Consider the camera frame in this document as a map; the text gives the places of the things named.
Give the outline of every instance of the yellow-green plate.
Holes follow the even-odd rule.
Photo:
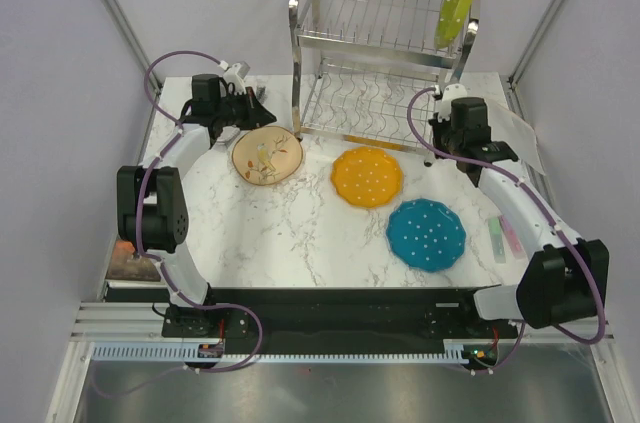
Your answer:
[[[434,40],[437,49],[446,48],[455,40],[462,29],[462,25],[464,25],[472,1],[444,0],[440,9],[440,21],[438,21]]]

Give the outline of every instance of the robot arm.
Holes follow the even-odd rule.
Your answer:
[[[491,163],[516,175],[521,173],[516,163],[518,157],[509,145],[491,140],[486,103],[481,98],[468,97],[464,86],[454,84],[445,89],[429,123],[437,149]],[[609,265],[606,246],[600,240],[582,239],[557,216],[526,178],[514,183],[492,169],[464,162],[458,162],[457,166],[506,216],[529,258],[529,266],[518,285],[475,292],[478,315],[485,320],[524,320],[533,328],[594,316],[594,298],[576,259],[550,228],[543,209],[520,186],[526,184],[542,201],[544,211],[558,222],[569,243],[589,267],[602,301]]]
[[[143,246],[155,250],[176,287],[198,304],[205,301],[209,285],[196,268],[185,242],[189,218],[181,180],[198,158],[215,144],[226,126],[251,130],[276,121],[256,99],[253,89],[245,87],[243,77],[247,71],[245,63],[237,63],[227,69],[223,78],[194,76],[192,99],[182,110],[182,127],[176,127],[168,141],[179,134],[181,138],[162,155],[151,155],[140,166],[125,166],[118,171],[118,233],[135,245],[141,181],[151,162],[161,156],[160,163],[151,173],[145,195],[155,194],[155,201],[148,198],[143,206]],[[177,295],[171,295],[171,302],[189,306]]]

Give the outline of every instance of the stainless steel dish rack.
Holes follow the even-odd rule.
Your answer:
[[[407,104],[429,84],[459,81],[478,31],[480,5],[473,0],[453,43],[434,48],[442,1],[289,0],[296,136],[422,153],[406,122]],[[314,50],[316,80],[301,111],[302,48]],[[433,102],[421,100],[414,120],[429,137]]]

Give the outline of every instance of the white cable carrier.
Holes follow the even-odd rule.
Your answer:
[[[207,344],[215,345],[214,340]],[[96,343],[92,359],[96,361],[176,361],[176,362],[217,362],[236,363],[249,355],[225,355],[212,358],[201,355],[200,343],[181,342],[102,342]],[[356,363],[356,364],[466,364],[462,357],[463,346],[447,343],[444,353],[409,354],[361,354],[361,355],[258,355],[253,361],[260,363]]]

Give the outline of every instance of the plate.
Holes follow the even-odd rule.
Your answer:
[[[405,201],[389,216],[391,251],[412,268],[451,268],[464,253],[466,238],[458,215],[437,201]]]
[[[231,160],[246,181],[265,186],[294,173],[302,155],[302,146],[293,133],[280,126],[265,126],[240,138]]]
[[[402,176],[394,157],[379,148],[362,146],[345,151],[333,162],[331,182],[338,195],[353,206],[376,208],[400,192]]]
[[[440,9],[440,21],[436,28],[436,49],[446,48],[462,29],[473,0],[444,0]]]

